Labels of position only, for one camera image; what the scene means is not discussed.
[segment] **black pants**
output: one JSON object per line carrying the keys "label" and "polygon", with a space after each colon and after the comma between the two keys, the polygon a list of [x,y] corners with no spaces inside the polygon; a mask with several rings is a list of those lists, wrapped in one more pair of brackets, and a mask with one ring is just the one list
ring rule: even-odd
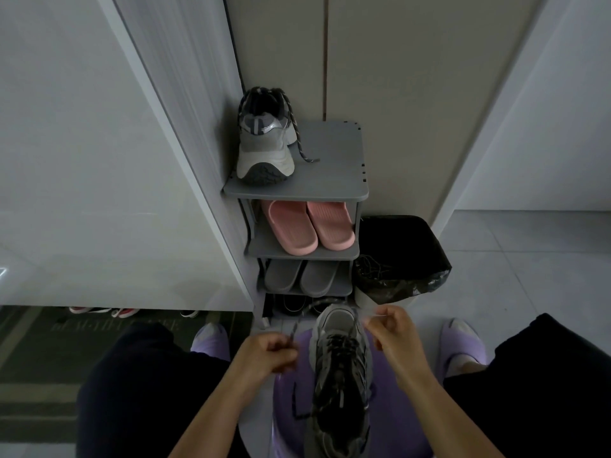
{"label": "black pants", "polygon": [[550,315],[444,387],[506,458],[611,456],[611,357]]}
{"label": "black pants", "polygon": [[[137,323],[91,372],[77,400],[78,458],[167,458],[227,370],[184,352],[160,323]],[[248,457],[236,428],[231,457]]]}
{"label": "black pants", "polygon": [[[506,456],[611,456],[611,358],[541,315],[485,371],[444,386]],[[79,392],[79,458],[167,458],[228,363],[183,352],[161,324],[136,324]],[[236,430],[231,457],[248,454]]]}

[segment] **tile floor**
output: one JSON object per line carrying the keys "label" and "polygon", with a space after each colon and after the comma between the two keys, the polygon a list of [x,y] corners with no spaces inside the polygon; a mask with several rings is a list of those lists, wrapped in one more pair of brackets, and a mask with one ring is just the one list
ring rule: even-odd
{"label": "tile floor", "polygon": [[[447,283],[402,302],[431,363],[439,328],[453,316],[474,326],[489,357],[544,312],[611,354],[611,214],[456,211],[441,243],[453,266]],[[299,330],[314,321],[302,321]],[[289,333],[293,324],[292,318],[274,318],[269,330]],[[269,379],[240,419],[252,458],[272,457],[272,389]],[[73,455],[70,445],[0,444],[2,457]]]}

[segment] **gray sneaker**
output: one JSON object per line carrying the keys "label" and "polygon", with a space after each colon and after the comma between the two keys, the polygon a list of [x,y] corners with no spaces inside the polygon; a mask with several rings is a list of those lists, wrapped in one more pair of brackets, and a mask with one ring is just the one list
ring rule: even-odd
{"label": "gray sneaker", "polygon": [[317,318],[310,339],[316,375],[305,458],[363,458],[368,454],[371,352],[358,317],[332,304]]}
{"label": "gray sneaker", "polygon": [[246,92],[238,109],[240,155],[238,178],[252,185],[276,184],[293,175],[295,164],[288,146],[298,143],[299,130],[284,91],[254,87]]}

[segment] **person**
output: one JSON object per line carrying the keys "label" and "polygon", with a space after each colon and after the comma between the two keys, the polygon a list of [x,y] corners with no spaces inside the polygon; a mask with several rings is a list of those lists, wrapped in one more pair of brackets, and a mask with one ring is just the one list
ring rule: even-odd
{"label": "person", "polygon": [[[609,357],[549,315],[501,344],[489,365],[475,331],[447,322],[435,374],[407,312],[376,312],[365,327],[437,458],[609,452]],[[266,377],[294,364],[291,340],[250,336],[230,362],[220,325],[205,325],[191,352],[172,339],[158,323],[135,324],[96,365],[78,396],[77,457],[248,456],[240,411]]]}

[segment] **trash bin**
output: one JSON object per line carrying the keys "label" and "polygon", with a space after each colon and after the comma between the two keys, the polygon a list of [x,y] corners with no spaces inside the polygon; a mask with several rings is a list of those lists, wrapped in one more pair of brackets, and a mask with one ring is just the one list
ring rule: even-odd
{"label": "trash bin", "polygon": [[353,266],[355,292],[378,305],[432,292],[452,269],[431,228],[414,215],[363,217],[359,247]]}

